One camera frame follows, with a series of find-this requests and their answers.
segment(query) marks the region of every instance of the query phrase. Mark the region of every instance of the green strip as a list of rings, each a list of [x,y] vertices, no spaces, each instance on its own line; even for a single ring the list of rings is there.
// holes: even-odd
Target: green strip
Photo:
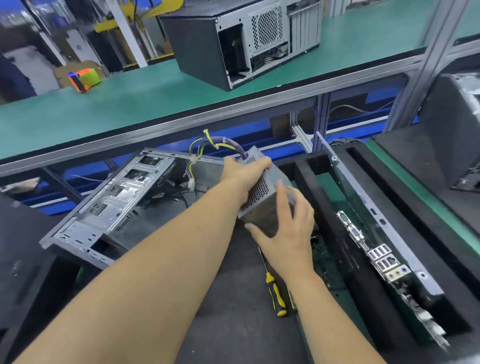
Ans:
[[[475,233],[453,214],[438,198],[430,193],[420,182],[408,173],[398,162],[390,157],[372,139],[367,140],[367,147],[405,184],[417,197],[443,220],[466,244],[480,255],[480,241]]]

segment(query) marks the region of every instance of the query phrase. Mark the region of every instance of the screwdriver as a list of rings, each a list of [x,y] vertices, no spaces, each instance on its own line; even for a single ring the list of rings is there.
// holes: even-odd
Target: screwdriver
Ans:
[[[268,290],[270,291],[270,295],[272,296],[273,301],[273,308],[276,312],[278,317],[285,317],[287,315],[287,306],[283,301],[282,297],[280,296],[280,291],[278,290],[278,286],[275,283],[275,278],[270,274],[267,269],[267,265],[265,264],[264,254],[262,250],[258,248],[260,252],[260,256],[262,257],[262,262],[264,263],[265,271],[266,271],[266,282],[268,285]]]

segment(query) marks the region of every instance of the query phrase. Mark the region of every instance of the black work surface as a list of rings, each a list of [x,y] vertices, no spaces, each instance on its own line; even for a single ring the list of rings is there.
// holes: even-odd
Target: black work surface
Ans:
[[[288,301],[286,292],[282,298]],[[257,244],[243,223],[235,225],[175,363],[308,363],[296,316],[273,311]]]
[[[424,125],[393,130],[372,137],[391,157],[417,178],[432,194],[480,234],[480,194],[451,190],[435,159]]]

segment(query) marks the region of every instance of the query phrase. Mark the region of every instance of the power supply unit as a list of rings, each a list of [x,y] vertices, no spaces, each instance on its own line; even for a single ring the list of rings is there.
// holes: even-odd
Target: power supply unit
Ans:
[[[223,90],[320,43],[322,0],[209,0],[161,16],[182,72]]]
[[[248,158],[242,164],[248,164],[259,160],[265,155],[257,148],[252,147],[248,152]],[[241,207],[238,218],[243,222],[251,222],[258,226],[268,237],[275,236],[278,230],[276,215],[276,183],[282,180],[285,186],[292,183],[288,177],[275,165],[265,170],[258,182],[248,193],[247,202]],[[288,202],[292,207],[293,198],[288,195]]]
[[[40,244],[101,269],[113,264],[220,181],[223,159],[200,157],[187,188],[188,153],[145,149],[100,184]]]
[[[480,192],[480,73],[440,75],[419,119],[448,187]]]

